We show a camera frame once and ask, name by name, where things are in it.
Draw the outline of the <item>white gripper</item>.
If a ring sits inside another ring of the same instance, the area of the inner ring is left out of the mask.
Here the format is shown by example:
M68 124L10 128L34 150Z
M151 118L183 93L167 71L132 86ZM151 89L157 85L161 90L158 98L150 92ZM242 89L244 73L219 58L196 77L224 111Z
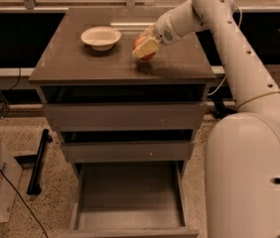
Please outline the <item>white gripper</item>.
M144 38L144 40L135 50L133 50L133 56L141 59L158 51L159 41L154 37L156 37L161 44L166 46L181 39L181 36L173 26L171 11L163 14L154 25L149 26L140 34L140 38Z

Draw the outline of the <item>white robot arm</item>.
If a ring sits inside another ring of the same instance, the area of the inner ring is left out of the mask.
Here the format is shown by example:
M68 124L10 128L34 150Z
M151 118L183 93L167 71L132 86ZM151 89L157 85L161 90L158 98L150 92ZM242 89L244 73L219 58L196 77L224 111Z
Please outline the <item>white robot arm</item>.
M208 29L236 111L205 155L209 238L280 238L280 88L233 20L233 0L188 0L145 30L133 55Z

